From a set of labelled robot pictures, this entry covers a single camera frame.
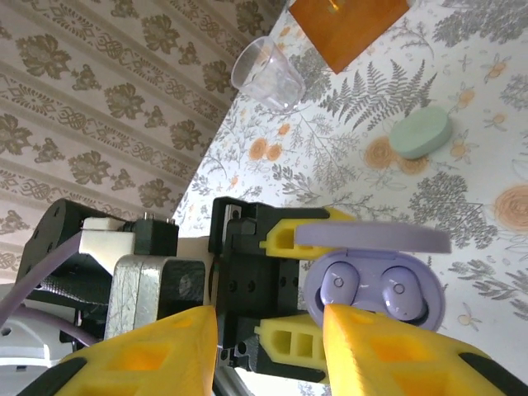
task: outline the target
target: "green soap bar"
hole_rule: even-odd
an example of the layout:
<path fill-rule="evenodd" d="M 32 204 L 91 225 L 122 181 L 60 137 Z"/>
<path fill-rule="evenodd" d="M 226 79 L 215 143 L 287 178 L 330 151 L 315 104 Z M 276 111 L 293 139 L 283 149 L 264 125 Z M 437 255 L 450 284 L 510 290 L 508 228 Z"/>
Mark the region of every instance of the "green soap bar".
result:
<path fill-rule="evenodd" d="M 416 159 L 446 144 L 452 131 L 451 121 L 444 109 L 425 107 L 393 127 L 389 144 L 400 156 Z"/>

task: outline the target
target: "purple cable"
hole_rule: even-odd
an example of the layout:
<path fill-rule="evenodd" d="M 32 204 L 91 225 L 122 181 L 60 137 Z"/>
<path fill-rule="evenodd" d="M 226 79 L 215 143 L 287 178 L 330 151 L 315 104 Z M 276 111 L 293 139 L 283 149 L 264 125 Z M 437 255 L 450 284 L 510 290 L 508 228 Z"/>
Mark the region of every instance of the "purple cable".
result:
<path fill-rule="evenodd" d="M 77 339 L 86 347 L 89 347 L 98 342 L 98 340 L 91 334 L 76 327 L 67 320 L 59 318 L 58 316 L 55 316 L 51 313 L 40 311 L 39 309 L 27 308 L 21 305 L 16 309 L 12 316 L 15 318 L 34 319 L 38 320 L 39 322 L 49 324 L 50 326 L 58 328 L 69 336 L 72 336 L 73 338 Z"/>
<path fill-rule="evenodd" d="M 12 287 L 0 301 L 0 328 L 44 278 L 79 251 L 80 244 L 81 233 L 76 233 L 44 257 Z"/>

